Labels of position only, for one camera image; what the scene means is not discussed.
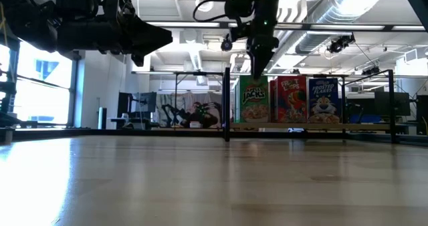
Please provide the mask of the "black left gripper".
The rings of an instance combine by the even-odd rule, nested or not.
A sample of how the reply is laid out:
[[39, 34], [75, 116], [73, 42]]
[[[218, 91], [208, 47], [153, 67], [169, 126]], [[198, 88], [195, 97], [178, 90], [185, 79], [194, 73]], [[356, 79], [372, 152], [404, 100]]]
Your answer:
[[56, 0], [61, 19], [56, 49], [126, 53], [131, 41], [131, 60], [137, 67], [143, 67], [146, 55], [173, 42], [172, 32], [136, 15], [126, 27], [122, 13], [129, 8], [126, 0]]

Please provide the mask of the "wooden shelf with black frame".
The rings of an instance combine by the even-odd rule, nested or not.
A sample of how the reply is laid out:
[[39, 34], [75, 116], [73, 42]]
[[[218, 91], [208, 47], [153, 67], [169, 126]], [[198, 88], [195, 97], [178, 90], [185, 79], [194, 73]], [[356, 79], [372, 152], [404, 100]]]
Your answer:
[[346, 82], [347, 75], [334, 75], [334, 77], [339, 77], [342, 79], [342, 120], [338, 124], [326, 124], [326, 123], [277, 123], [277, 122], [245, 122], [245, 123], [230, 123], [230, 69], [227, 68], [223, 74], [223, 97], [225, 101], [223, 102], [223, 122], [221, 128], [223, 130], [223, 138], [226, 142], [230, 141], [230, 129], [231, 128], [304, 128], [314, 129], [314, 130], [340, 130], [343, 135], [346, 135], [347, 130], [376, 130], [376, 131], [389, 131], [391, 135], [391, 141], [395, 142], [396, 139], [396, 122], [395, 122], [395, 109], [392, 106], [389, 109], [390, 122], [388, 124], [348, 124], [346, 119], [346, 96], [345, 96], [345, 86], [353, 83], [363, 81], [365, 79], [383, 75], [388, 79], [389, 87], [394, 86], [394, 72], [392, 70], [383, 70], [369, 76], [359, 77], [356, 80]]

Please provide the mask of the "blue Frosted Flakes cereal box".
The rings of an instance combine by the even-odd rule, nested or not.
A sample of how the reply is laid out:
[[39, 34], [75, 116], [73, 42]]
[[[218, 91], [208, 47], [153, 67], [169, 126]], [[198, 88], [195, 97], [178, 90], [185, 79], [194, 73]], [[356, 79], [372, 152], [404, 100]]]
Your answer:
[[309, 79], [308, 123], [339, 124], [340, 102], [337, 78]]

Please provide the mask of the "silver ceiling air duct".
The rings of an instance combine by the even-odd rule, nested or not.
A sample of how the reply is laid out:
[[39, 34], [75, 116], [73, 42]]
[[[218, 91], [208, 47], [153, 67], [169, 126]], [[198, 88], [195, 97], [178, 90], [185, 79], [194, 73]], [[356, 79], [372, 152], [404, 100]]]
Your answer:
[[[370, 11], [379, 0], [323, 0], [306, 23], [353, 23]], [[299, 44], [295, 44], [296, 53], [307, 54], [314, 51], [331, 35], [300, 34]]]

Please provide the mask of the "ceiling light strip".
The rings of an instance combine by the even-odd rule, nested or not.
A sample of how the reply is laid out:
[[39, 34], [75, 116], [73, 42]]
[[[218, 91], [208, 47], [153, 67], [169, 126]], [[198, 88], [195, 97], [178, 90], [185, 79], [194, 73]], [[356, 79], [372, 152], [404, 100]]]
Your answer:
[[148, 24], [165, 28], [218, 28], [220, 23], [200, 23], [186, 21], [149, 21]]
[[312, 25], [310, 29], [319, 30], [348, 30], [348, 31], [376, 31], [384, 29], [384, 25]]

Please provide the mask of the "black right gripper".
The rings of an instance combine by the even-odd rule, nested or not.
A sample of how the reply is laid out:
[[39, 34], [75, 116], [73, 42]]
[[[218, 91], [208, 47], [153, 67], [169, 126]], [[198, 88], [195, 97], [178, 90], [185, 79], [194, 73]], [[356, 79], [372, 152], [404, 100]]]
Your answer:
[[[249, 52], [251, 61], [251, 76], [258, 80], [266, 66], [269, 64], [279, 41], [274, 37], [274, 30], [278, 24], [277, 20], [252, 19], [246, 22], [237, 23], [236, 27], [230, 29], [230, 40], [235, 42], [239, 39], [246, 39], [246, 52]], [[250, 52], [260, 47], [268, 50], [258, 50]]]

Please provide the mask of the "background black robot arms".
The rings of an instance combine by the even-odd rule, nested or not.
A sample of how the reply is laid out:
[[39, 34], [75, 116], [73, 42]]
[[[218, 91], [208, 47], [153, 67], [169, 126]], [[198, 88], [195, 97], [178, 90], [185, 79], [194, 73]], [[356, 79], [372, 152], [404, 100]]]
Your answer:
[[178, 109], [170, 104], [164, 104], [161, 108], [167, 116], [167, 127], [190, 128], [192, 122], [198, 122], [201, 128], [206, 129], [222, 122], [221, 117], [215, 116], [210, 112], [211, 109], [215, 109], [221, 114], [221, 105], [217, 102], [204, 104], [194, 102], [189, 111]]

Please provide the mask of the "computer monitor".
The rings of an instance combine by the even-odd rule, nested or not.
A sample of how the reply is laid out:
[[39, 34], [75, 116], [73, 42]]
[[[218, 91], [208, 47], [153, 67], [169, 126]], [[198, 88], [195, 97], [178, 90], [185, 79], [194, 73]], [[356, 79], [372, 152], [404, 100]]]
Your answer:
[[136, 109], [139, 112], [155, 112], [156, 111], [156, 92], [136, 93], [135, 95]]
[[390, 116], [391, 109], [395, 111], [395, 116], [410, 116], [410, 97], [408, 93], [395, 92], [394, 100], [391, 101], [389, 92], [374, 93], [375, 108], [382, 116]]

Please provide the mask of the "green Apple Jacks cereal box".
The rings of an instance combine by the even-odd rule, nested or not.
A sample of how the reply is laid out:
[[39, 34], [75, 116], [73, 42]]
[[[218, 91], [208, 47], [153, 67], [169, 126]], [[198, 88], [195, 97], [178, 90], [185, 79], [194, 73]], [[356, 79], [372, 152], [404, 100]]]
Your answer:
[[235, 122], [269, 122], [270, 104], [268, 78], [255, 80], [252, 76], [241, 76], [235, 87]]

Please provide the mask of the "red Froot Loops cereal box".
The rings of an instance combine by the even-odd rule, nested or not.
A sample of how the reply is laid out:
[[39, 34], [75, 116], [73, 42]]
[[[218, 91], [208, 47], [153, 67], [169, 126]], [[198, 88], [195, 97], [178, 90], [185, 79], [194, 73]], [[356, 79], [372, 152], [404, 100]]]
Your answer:
[[277, 123], [307, 122], [305, 76], [278, 76], [271, 80], [271, 121]]

